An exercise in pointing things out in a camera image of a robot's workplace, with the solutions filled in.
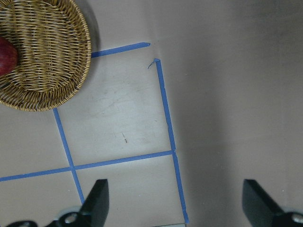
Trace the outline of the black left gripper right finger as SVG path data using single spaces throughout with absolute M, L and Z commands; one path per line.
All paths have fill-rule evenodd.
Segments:
M 253 179 L 242 185 L 242 210 L 253 227 L 301 227 L 303 214 L 284 211 Z

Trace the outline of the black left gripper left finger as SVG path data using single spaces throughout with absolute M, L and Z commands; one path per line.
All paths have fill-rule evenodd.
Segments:
M 109 212 L 107 179 L 96 180 L 78 211 L 67 212 L 48 224 L 49 227 L 102 227 Z

